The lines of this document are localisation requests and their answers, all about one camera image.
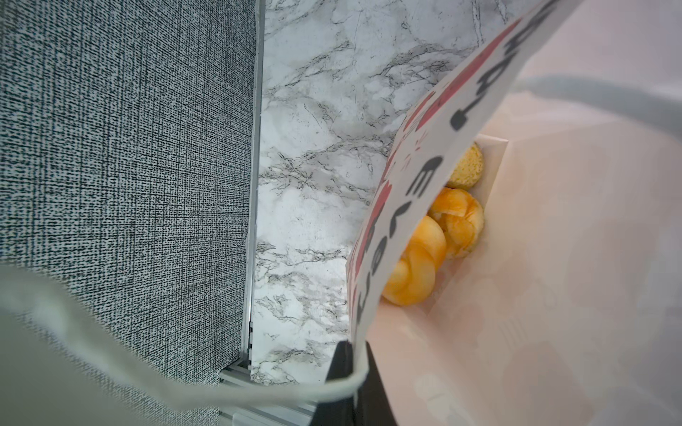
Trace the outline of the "small round crusty bun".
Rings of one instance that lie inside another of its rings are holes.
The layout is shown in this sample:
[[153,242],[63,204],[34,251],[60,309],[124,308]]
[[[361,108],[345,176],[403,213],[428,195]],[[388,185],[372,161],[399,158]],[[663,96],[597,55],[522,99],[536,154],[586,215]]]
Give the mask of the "small round crusty bun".
[[469,190],[481,179],[484,172],[484,156],[477,143],[473,143],[460,158],[458,165],[450,175],[446,186],[449,188]]

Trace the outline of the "knot shaped bread roll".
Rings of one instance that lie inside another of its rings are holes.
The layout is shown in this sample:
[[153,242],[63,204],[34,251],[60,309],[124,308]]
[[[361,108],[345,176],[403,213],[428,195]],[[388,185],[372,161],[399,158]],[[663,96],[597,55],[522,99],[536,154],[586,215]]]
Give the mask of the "knot shaped bread roll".
[[446,252],[444,232],[434,219],[424,216],[391,273],[382,296],[399,306],[426,300],[433,292]]

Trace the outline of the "red white paper gift bag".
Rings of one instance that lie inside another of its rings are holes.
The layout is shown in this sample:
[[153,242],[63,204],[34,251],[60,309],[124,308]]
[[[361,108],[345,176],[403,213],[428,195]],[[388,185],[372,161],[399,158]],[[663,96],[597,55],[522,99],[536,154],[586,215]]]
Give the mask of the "red white paper gift bag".
[[[430,310],[378,299],[433,195],[417,162],[480,136],[507,146],[476,252]],[[396,150],[394,191],[353,261],[358,366],[317,385],[148,379],[62,285],[7,273],[5,312],[171,408],[359,406],[369,355],[401,420],[462,425],[681,422],[681,4],[545,1]]]

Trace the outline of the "flaky braided pastry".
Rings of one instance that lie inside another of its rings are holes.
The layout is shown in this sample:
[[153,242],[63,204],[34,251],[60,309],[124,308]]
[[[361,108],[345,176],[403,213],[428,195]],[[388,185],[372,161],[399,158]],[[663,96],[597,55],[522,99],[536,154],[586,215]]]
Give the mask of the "flaky braided pastry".
[[428,211],[445,234],[447,259],[468,256],[485,225],[484,209],[467,191],[445,187]]

